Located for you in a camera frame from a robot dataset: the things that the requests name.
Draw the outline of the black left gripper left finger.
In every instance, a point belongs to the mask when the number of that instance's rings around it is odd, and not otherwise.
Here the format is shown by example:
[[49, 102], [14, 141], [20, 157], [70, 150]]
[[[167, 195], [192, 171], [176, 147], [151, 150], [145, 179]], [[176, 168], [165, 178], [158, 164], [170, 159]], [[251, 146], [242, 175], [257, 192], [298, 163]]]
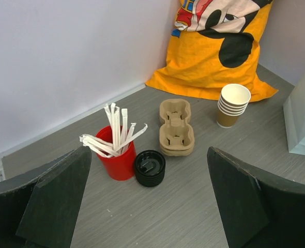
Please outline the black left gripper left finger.
[[70, 247], [91, 161], [82, 146], [0, 182], [0, 247]]

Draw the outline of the light blue paper bag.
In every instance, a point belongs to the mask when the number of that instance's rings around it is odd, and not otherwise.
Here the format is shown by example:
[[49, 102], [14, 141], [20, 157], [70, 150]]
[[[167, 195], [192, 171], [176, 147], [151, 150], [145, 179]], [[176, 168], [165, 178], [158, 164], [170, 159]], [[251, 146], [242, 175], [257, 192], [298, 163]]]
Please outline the light blue paper bag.
[[305, 74], [283, 105], [288, 151], [305, 155]]

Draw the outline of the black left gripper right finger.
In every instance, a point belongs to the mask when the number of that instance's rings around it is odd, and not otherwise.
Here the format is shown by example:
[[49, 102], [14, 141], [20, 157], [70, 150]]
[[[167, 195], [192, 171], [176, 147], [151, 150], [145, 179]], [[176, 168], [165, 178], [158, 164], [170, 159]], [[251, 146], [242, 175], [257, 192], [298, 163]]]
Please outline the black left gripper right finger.
[[305, 184], [215, 147], [207, 164], [229, 247], [305, 247]]

